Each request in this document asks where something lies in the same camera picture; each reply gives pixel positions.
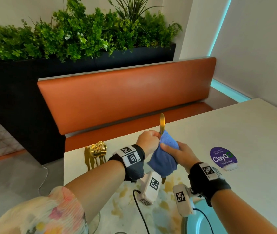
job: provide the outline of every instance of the bench backrest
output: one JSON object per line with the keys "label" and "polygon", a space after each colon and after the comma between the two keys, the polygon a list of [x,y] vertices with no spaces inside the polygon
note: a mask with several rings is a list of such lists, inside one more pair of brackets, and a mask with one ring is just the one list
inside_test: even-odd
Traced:
{"label": "bench backrest", "polygon": [[61,134],[205,99],[214,57],[38,81]]}

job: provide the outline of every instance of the blue cloth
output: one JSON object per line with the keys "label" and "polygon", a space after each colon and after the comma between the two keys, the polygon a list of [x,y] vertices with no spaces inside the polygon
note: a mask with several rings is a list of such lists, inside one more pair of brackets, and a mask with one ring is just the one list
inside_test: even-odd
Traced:
{"label": "blue cloth", "polygon": [[[160,137],[160,143],[169,145],[174,149],[180,149],[177,142],[171,137],[171,135],[169,135],[166,130],[164,130],[164,133]],[[177,169],[177,163],[175,159],[170,154],[163,151],[160,148],[160,145],[152,154],[152,158],[147,164],[163,178],[169,176]]]}

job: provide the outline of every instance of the black planter box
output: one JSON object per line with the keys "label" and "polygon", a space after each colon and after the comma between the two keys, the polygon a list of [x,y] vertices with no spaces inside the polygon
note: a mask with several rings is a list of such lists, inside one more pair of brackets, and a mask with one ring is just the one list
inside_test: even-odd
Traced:
{"label": "black planter box", "polygon": [[175,46],[115,51],[111,56],[104,52],[76,62],[50,58],[0,63],[0,124],[40,164],[62,158],[65,136],[39,91],[39,78],[172,61]]}

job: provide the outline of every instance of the black cable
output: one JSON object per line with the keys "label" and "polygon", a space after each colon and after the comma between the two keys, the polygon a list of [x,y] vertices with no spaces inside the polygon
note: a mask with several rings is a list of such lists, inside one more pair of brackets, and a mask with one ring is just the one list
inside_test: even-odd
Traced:
{"label": "black cable", "polygon": [[142,219],[143,219],[143,221],[144,221],[144,224],[145,224],[147,233],[149,234],[149,230],[148,230],[147,224],[146,224],[145,219],[144,219],[144,217],[143,217],[143,214],[142,214],[142,212],[141,212],[141,210],[140,210],[140,208],[139,208],[139,205],[138,205],[138,203],[137,203],[137,201],[136,201],[134,191],[136,191],[136,192],[139,193],[139,194],[140,194],[141,192],[140,192],[139,190],[133,190],[133,197],[134,197],[134,201],[135,201],[135,203],[136,203],[136,206],[137,206],[137,208],[138,208],[138,210],[139,210],[139,213],[141,214],[141,217],[142,217]]}
{"label": "black cable", "polygon": [[210,224],[210,222],[209,222],[209,219],[208,219],[207,216],[203,213],[203,211],[201,211],[200,209],[197,209],[197,208],[194,208],[193,210],[197,210],[197,211],[201,212],[201,213],[203,214],[203,216],[206,217],[206,219],[207,219],[207,221],[208,221],[208,223],[209,223],[209,225],[210,225],[211,232],[212,232],[212,234],[214,234],[214,233],[213,233],[213,230],[212,230],[212,226],[211,226],[211,224]]}

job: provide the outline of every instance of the purple circular sticker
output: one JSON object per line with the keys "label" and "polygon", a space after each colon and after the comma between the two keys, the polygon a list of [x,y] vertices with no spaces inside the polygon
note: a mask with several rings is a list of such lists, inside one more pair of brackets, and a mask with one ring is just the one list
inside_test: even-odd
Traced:
{"label": "purple circular sticker", "polygon": [[211,159],[221,168],[231,164],[237,163],[237,158],[225,148],[214,147],[210,150]]}

